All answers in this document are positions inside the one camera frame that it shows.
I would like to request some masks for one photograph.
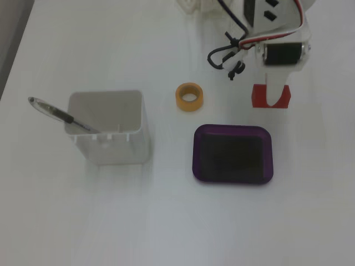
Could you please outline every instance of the small tray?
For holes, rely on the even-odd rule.
[[[202,125],[192,171],[203,182],[265,184],[273,176],[271,136],[258,126]]]

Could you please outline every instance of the pen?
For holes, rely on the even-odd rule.
[[[47,104],[45,101],[41,99],[35,97],[29,97],[28,101],[36,110],[40,111],[42,114],[45,114],[51,118],[79,127],[80,129],[86,131],[89,134],[101,133],[100,131],[94,129],[93,127],[80,122],[78,119],[72,117],[71,115],[67,114],[61,109],[58,109],[50,104]]]

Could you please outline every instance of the orange tape roll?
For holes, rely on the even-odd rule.
[[[186,94],[194,94],[196,99],[193,101],[185,101],[182,97]],[[176,105],[185,112],[193,112],[199,109],[204,103],[204,92],[201,87],[195,83],[181,84],[175,93]]]

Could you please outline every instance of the red part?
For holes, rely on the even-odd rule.
[[[253,93],[251,94],[251,101],[254,108],[288,108],[291,99],[290,87],[285,85],[280,99],[273,106],[269,106],[266,100],[266,85],[254,84]]]

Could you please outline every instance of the cable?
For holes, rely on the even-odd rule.
[[[298,11],[299,11],[300,17],[301,17],[301,24],[298,28],[292,29],[292,30],[287,30],[285,32],[280,32],[280,33],[277,33],[276,35],[267,34],[267,35],[261,35],[261,36],[241,40],[239,42],[239,48],[244,49],[244,50],[249,50],[250,48],[255,46],[254,43],[256,43],[256,42],[262,42],[264,40],[272,40],[272,39],[286,37],[286,36],[291,35],[292,33],[295,33],[296,31],[298,31],[304,24],[303,7],[302,7],[300,0],[294,0],[294,2],[298,8]]]
[[[223,0],[217,0],[221,7],[227,12],[227,14],[233,19],[235,23],[244,31],[244,35],[240,38],[243,40],[248,34],[249,30],[248,28],[233,14],[233,12],[229,9],[229,7],[226,5],[226,3]]]
[[[210,63],[210,65],[212,67],[214,67],[215,69],[218,69],[218,70],[221,70],[223,69],[223,66],[222,64],[220,65],[216,65],[212,59],[211,59],[211,56],[214,55],[215,53],[218,53],[218,52],[221,52],[221,51],[224,51],[224,50],[228,50],[228,49],[232,49],[234,46],[233,45],[228,45],[228,46],[224,46],[224,47],[220,47],[220,48],[217,48],[217,49],[214,49],[211,53],[208,54],[207,56],[207,61]]]

